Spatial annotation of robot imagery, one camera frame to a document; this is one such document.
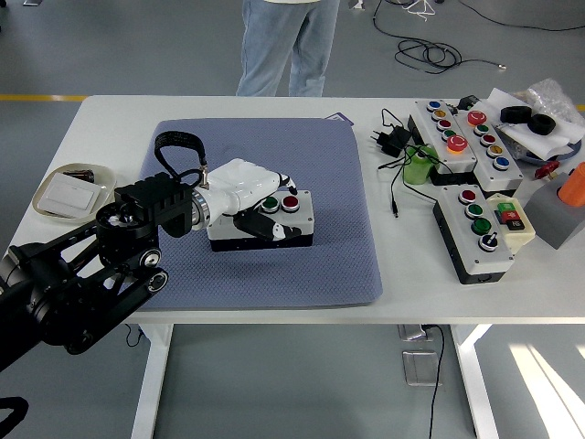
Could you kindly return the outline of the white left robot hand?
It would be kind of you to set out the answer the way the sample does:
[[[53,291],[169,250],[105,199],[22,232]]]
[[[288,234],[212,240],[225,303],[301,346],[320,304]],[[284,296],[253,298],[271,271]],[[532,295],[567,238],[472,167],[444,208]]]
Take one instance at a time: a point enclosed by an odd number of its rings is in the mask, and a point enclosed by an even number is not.
[[[193,227],[210,228],[223,216],[231,217],[234,227],[264,241],[287,241],[302,235],[302,230],[277,222],[256,210],[256,206],[287,187],[297,193],[292,179],[241,158],[216,168],[207,175],[208,187],[193,193],[194,210],[199,220]]]

